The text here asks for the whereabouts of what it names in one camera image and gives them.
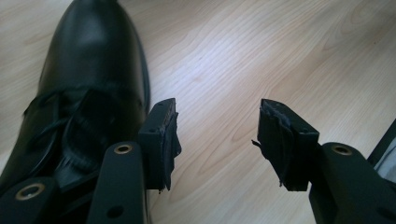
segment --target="wooden floor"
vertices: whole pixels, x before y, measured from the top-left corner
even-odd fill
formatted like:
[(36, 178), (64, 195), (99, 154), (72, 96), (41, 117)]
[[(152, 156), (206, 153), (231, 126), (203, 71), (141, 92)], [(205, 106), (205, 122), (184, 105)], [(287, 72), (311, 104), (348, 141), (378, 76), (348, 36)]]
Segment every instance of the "wooden floor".
[[(0, 3), (0, 170), (70, 0)], [(306, 192), (280, 188), (256, 139), (261, 98), (291, 107), (320, 143), (367, 157), (396, 118), (394, 0), (120, 0), (148, 59), (152, 102), (175, 97), (170, 191), (154, 223), (315, 223)]]

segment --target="shoe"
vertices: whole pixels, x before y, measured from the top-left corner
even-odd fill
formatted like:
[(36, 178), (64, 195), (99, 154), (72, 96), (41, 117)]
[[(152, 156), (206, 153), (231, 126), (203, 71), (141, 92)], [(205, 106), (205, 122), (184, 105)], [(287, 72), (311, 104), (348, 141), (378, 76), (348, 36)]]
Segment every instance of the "shoe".
[(52, 38), (36, 98), (0, 177), (0, 195), (35, 176), (60, 188), (96, 172), (106, 149), (135, 140), (149, 75), (132, 22), (114, 0), (75, 0)]

